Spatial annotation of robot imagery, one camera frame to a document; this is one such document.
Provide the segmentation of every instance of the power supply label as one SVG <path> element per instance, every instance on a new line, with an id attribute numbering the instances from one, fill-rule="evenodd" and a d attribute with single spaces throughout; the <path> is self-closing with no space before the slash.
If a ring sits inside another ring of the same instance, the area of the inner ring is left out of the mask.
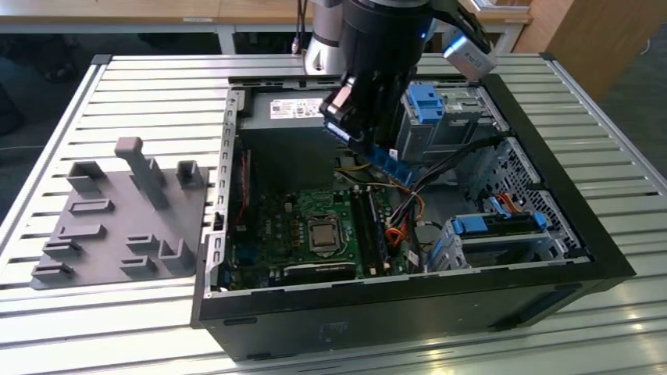
<path id="1" fill-rule="evenodd" d="M 271 102 L 271 119 L 307 119 L 325 117 L 321 113 L 322 98 L 277 99 Z"/>

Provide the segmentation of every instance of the black cable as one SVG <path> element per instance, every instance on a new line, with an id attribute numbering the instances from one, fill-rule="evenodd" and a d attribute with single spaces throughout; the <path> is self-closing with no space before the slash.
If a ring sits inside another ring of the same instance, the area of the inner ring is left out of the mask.
<path id="1" fill-rule="evenodd" d="M 433 181 L 436 181 L 438 179 L 438 176 L 441 176 L 445 172 L 448 172 L 448 170 L 454 168 L 460 164 L 461 160 L 464 160 L 464 158 L 472 152 L 477 151 L 481 148 L 500 145 L 501 142 L 504 142 L 505 138 L 506 137 L 504 135 L 488 137 L 480 139 L 478 141 L 470 142 L 466 146 L 460 148 L 454 154 L 452 154 L 446 159 L 440 161 L 432 166 L 432 168 L 429 168 L 428 172 L 422 175 L 420 180 L 417 180 L 413 190 L 418 191 L 421 186 L 426 186 Z"/>
<path id="2" fill-rule="evenodd" d="M 297 32 L 295 37 L 299 38 L 299 27 L 302 26 L 302 0 L 297 0 Z"/>
<path id="3" fill-rule="evenodd" d="M 480 139 L 478 141 L 469 143 L 466 146 L 460 148 L 454 154 L 452 154 L 448 158 L 445 158 L 442 161 L 434 164 L 432 168 L 429 168 L 429 170 L 425 172 L 422 177 L 420 177 L 416 184 L 413 185 L 412 190 L 414 191 L 414 194 L 410 194 L 408 200 L 400 205 L 400 207 L 394 211 L 394 214 L 392 215 L 393 226 L 398 226 L 398 224 L 401 223 L 401 220 L 406 213 L 406 209 L 409 205 L 413 203 L 413 200 L 416 199 L 416 195 L 420 194 L 422 192 L 422 189 L 438 179 L 438 176 L 441 176 L 445 172 L 457 167 L 460 162 L 472 152 L 477 151 L 481 148 L 500 145 L 501 142 L 504 142 L 505 138 L 506 136 L 498 135 L 494 137 Z"/>
<path id="4" fill-rule="evenodd" d="M 433 227 L 437 227 L 440 230 L 442 230 L 442 224 L 437 223 L 436 221 L 425 221 L 425 225 L 432 225 Z"/>
<path id="5" fill-rule="evenodd" d="M 306 10 L 309 7 L 309 1 L 303 0 L 303 7 L 302 7 L 302 36 L 299 37 L 299 53 L 302 53 L 302 50 L 305 49 L 305 43 L 306 43 Z"/>
<path id="6" fill-rule="evenodd" d="M 422 252 L 422 254 L 425 254 L 426 256 L 429 256 L 429 254 L 432 254 L 432 251 L 425 252 L 425 248 L 426 248 L 428 246 L 434 245 L 434 241 L 428 242 L 428 243 L 422 243 L 422 242 L 421 242 L 420 244 L 422 245 L 422 248 L 420 249 L 420 251 Z"/>

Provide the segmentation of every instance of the ram slot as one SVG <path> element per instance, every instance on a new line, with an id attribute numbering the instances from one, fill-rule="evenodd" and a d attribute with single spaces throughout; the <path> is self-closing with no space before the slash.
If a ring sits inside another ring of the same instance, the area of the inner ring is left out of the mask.
<path id="1" fill-rule="evenodd" d="M 380 218 L 378 205 L 376 204 L 374 191 L 369 187 L 366 190 L 366 197 L 369 199 L 369 204 L 372 208 L 372 216 L 374 219 L 374 231 L 376 231 L 376 252 L 378 252 L 381 259 L 382 269 L 389 268 L 389 253 L 388 253 L 388 241 L 385 240 L 385 225 Z"/>
<path id="2" fill-rule="evenodd" d="M 365 275 L 376 276 L 384 270 L 384 260 L 377 250 L 378 240 L 374 225 L 374 209 L 370 204 L 368 191 L 359 191 L 359 188 L 350 189 L 350 208 L 355 222 L 357 241 Z"/>

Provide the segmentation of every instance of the wooden cabinet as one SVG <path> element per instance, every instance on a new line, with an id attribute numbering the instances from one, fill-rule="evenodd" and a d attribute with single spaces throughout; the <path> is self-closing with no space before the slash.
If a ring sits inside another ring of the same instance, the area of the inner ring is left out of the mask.
<path id="1" fill-rule="evenodd" d="M 514 52 L 552 52 L 601 99 L 667 19 L 666 0 L 533 0 Z"/>

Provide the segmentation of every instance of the cpu socket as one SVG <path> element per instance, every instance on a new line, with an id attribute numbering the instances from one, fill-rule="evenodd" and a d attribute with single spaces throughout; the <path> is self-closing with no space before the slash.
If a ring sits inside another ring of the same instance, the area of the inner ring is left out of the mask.
<path id="1" fill-rule="evenodd" d="M 313 252 L 329 258 L 341 251 L 341 231 L 335 215 L 311 216 L 307 222 L 309 245 Z"/>

